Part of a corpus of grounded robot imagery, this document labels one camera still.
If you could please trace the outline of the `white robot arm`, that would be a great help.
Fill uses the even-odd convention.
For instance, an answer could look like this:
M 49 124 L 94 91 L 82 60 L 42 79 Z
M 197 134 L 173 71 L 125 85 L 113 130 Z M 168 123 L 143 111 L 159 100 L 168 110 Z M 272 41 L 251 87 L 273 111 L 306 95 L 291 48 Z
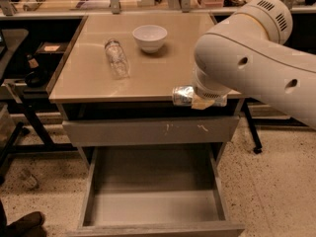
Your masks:
M 203 34 L 194 88 L 202 98 L 235 90 L 316 128 L 316 56 L 286 47 L 292 17 L 279 0 L 252 0 Z

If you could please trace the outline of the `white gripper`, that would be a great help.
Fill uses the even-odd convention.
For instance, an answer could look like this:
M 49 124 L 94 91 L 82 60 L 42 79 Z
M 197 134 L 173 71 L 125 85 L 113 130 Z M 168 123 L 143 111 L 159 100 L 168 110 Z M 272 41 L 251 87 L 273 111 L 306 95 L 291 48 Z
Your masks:
M 197 66 L 194 67 L 193 72 L 193 87 L 196 93 L 192 100 L 194 110 L 227 105 L 227 98 L 223 96 L 230 92 L 230 88 L 218 83 Z

